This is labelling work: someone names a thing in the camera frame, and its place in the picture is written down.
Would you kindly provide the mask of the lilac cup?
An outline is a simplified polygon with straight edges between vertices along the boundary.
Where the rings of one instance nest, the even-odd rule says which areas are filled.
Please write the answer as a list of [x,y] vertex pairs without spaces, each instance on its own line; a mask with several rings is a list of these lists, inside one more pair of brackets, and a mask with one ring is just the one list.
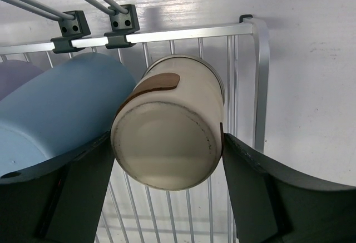
[[30,62],[21,60],[1,62],[1,100],[42,73],[43,70]]

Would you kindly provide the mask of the blue cup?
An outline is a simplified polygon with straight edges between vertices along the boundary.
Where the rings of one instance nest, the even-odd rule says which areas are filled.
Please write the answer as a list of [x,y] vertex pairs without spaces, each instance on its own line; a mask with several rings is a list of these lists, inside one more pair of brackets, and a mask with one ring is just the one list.
[[109,131],[135,84],[113,57],[83,53],[13,91],[1,101],[1,174],[34,166]]

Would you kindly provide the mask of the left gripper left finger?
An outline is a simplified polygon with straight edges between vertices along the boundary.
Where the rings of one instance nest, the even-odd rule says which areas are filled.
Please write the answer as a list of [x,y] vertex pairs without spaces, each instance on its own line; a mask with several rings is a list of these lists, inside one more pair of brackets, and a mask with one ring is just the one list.
[[1,176],[1,242],[94,242],[114,162],[110,134]]

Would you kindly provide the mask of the steel cup brown base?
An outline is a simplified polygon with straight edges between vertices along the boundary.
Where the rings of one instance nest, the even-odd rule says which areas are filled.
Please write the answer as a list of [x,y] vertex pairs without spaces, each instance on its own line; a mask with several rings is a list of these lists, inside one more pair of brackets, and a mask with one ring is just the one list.
[[201,58],[154,62],[118,109],[111,145],[121,168],[146,186],[180,191],[204,182],[224,148],[225,90]]

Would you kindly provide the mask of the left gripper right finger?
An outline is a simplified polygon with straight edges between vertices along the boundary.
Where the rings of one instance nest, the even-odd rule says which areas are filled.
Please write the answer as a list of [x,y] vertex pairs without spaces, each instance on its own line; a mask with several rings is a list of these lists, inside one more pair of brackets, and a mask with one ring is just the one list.
[[354,242],[355,187],[288,167],[231,134],[222,161],[240,242]]

